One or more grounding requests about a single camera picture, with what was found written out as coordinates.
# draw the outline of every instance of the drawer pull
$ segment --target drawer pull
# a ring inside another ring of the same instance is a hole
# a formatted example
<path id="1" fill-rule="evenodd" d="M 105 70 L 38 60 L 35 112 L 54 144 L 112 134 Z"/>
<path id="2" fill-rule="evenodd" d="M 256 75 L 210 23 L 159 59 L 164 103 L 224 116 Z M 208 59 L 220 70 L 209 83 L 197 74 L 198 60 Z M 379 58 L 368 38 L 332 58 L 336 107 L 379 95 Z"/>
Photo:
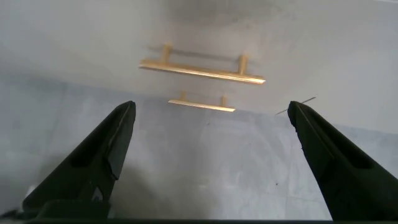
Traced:
<path id="1" fill-rule="evenodd" d="M 169 45 L 163 46 L 162 59 L 160 61 L 144 59 L 141 61 L 139 67 L 252 84 L 264 84 L 265 82 L 265 79 L 263 77 L 246 74 L 246 67 L 248 64 L 248 57 L 246 55 L 242 55 L 240 57 L 238 72 L 229 72 L 222 70 L 213 70 L 210 68 L 200 68 L 190 65 L 170 63 L 169 57 L 171 49 L 172 48 Z"/>
<path id="2" fill-rule="evenodd" d="M 227 112 L 234 112 L 235 108 L 230 108 L 226 107 L 226 97 L 223 96 L 221 97 L 221 105 L 207 105 L 203 103 L 195 103 L 191 102 L 185 99 L 185 92 L 181 93 L 180 99 L 177 100 L 169 100 L 169 103 L 174 103 L 178 105 L 185 105 L 185 106 L 195 106 L 199 108 L 206 108 L 206 109 L 212 109 L 212 110 L 221 110 L 221 111 L 227 111 Z"/>

